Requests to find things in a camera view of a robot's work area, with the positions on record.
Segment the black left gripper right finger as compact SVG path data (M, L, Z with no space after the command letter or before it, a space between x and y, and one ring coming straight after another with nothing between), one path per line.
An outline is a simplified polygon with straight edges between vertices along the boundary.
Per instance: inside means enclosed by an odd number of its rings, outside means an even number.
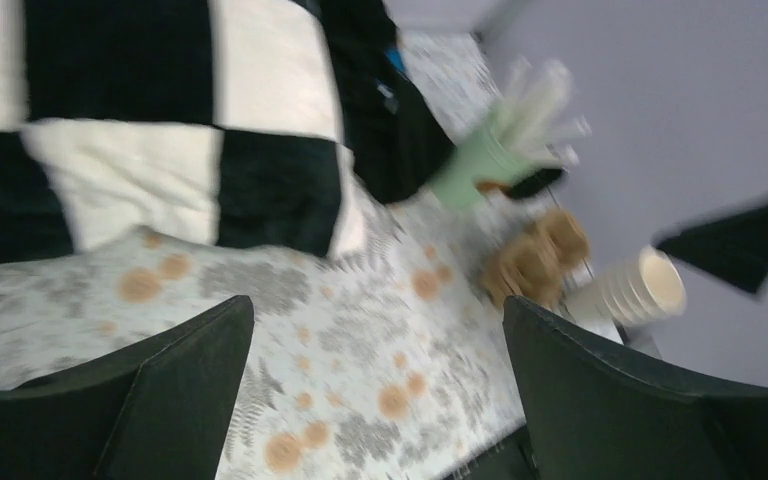
M503 328L543 479L768 479L768 387L687 370L523 297Z

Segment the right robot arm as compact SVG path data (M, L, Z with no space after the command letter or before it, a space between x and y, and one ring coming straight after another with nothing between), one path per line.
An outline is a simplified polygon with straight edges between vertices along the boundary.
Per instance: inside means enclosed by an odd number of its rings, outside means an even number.
M768 279L768 199L685 224L656 238L654 247L756 295Z

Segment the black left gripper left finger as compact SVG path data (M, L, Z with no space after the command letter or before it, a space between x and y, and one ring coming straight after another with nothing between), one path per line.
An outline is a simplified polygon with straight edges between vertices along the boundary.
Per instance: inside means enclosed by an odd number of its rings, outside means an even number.
M0 479L211 479L254 308L232 297L160 334L0 390Z

